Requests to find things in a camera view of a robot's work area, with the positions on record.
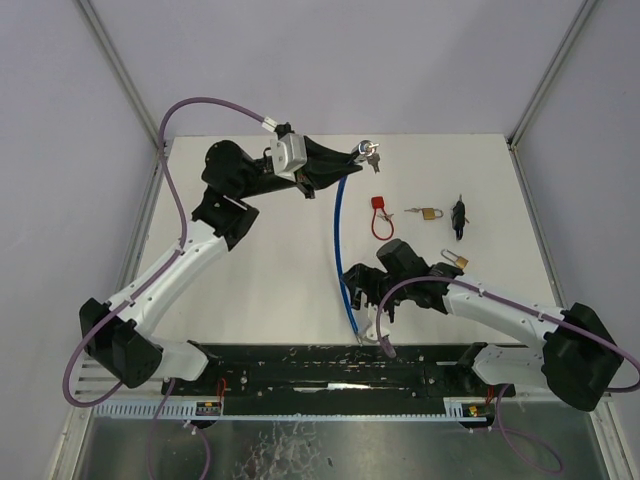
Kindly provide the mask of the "blue cable lock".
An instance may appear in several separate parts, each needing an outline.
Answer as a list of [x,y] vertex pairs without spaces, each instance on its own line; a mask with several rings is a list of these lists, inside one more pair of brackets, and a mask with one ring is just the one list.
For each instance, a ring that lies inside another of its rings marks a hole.
[[362,337],[360,334],[360,328],[358,326],[356,317],[353,312],[353,308],[351,307],[351,297],[349,291],[342,280],[342,275],[344,273],[343,270],[343,261],[342,261],[342,245],[341,245],[341,219],[342,219],[342,206],[344,200],[344,191],[347,183],[347,177],[343,177],[338,181],[336,196],[334,201],[334,211],[333,211],[333,252],[334,252],[334,262],[336,268],[336,275],[338,280],[338,287],[342,299],[343,308],[348,319],[349,325],[355,337],[356,343],[358,345],[362,344]]

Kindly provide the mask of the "keys of blue cable lock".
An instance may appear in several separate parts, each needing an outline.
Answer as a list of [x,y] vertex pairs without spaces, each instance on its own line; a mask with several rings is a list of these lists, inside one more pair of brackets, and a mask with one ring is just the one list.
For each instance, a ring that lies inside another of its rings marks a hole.
[[380,155],[378,153],[379,145],[377,143],[369,143],[366,147],[366,160],[367,163],[373,168],[375,174],[380,172],[379,162]]

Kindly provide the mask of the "red cable padlock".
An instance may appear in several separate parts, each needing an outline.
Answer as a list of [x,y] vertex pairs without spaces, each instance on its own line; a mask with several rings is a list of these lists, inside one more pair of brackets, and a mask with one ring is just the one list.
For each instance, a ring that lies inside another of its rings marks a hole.
[[[379,241],[388,241],[391,240],[392,237],[395,234],[395,226],[393,223],[393,220],[391,223],[388,223],[386,221],[384,221],[383,219],[379,218],[378,215],[380,213],[387,213],[386,211],[386,204],[385,204],[385,200],[383,196],[373,196],[370,200],[370,204],[371,204],[371,208],[372,208],[372,219],[371,219],[371,224],[370,224],[370,228],[371,228],[371,234],[373,235],[373,237]],[[386,226],[387,226],[387,230],[385,232],[381,232],[377,225],[383,222]]]

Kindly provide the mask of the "small brass padlock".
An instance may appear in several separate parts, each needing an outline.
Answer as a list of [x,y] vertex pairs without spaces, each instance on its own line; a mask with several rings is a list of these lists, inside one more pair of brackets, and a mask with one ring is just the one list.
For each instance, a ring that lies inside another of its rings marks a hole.
[[444,216],[444,212],[441,209],[432,207],[422,208],[421,214],[425,221],[440,219]]

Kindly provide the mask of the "long shackle brass padlock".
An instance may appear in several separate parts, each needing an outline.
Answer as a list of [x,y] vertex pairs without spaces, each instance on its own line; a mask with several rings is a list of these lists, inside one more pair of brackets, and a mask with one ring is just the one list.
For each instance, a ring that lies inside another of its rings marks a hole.
[[449,249],[442,249],[441,256],[461,270],[464,270],[469,263],[466,257],[458,255]]

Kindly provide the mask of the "black padlock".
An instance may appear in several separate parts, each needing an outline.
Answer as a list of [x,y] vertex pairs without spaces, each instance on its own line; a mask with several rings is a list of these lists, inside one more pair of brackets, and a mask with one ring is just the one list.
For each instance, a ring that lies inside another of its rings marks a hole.
[[455,204],[451,208],[451,227],[455,234],[455,239],[461,241],[464,236],[464,228],[467,224],[466,206],[462,195],[459,195]]

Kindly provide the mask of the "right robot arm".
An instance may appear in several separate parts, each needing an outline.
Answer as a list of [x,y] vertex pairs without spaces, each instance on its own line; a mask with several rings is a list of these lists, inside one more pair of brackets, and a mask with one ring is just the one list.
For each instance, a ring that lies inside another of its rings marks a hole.
[[623,363],[620,349],[589,306],[575,303],[563,309],[509,298],[454,265],[428,264],[400,239],[384,244],[376,256],[380,268],[358,263],[340,276],[352,307],[374,305],[393,317],[401,302],[411,301],[517,340],[511,347],[472,348],[470,368],[489,385],[548,389],[565,404],[591,412]]

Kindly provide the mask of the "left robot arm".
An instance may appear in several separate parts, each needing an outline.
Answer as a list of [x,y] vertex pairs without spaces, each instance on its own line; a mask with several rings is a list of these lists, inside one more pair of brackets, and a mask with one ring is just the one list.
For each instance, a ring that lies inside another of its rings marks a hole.
[[311,199],[360,171],[362,154],[359,148],[338,152],[296,133],[271,140],[259,159],[233,141],[214,143],[205,154],[203,198],[176,243],[106,302],[91,298],[81,306],[86,353],[130,389],[154,375],[197,379],[207,355],[192,342],[162,340],[154,332],[184,290],[249,232],[259,211],[246,198],[296,188]]

